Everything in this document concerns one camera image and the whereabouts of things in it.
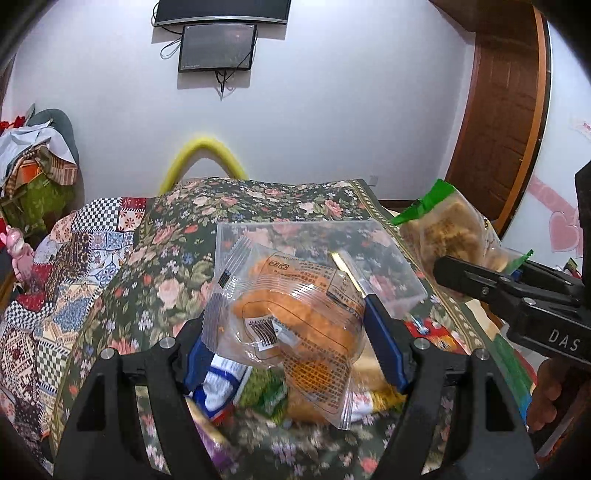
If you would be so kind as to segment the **right hand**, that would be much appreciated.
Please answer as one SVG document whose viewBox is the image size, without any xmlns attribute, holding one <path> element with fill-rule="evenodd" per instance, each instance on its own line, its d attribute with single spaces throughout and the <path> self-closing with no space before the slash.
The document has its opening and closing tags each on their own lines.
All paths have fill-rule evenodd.
<svg viewBox="0 0 591 480">
<path fill-rule="evenodd" d="M 527 411 L 527 426 L 530 432 L 541 430 L 557 416 L 554 403 L 562 393 L 568 365 L 560 359 L 545 360 L 538 369 L 538 383 L 532 394 Z"/>
</svg>

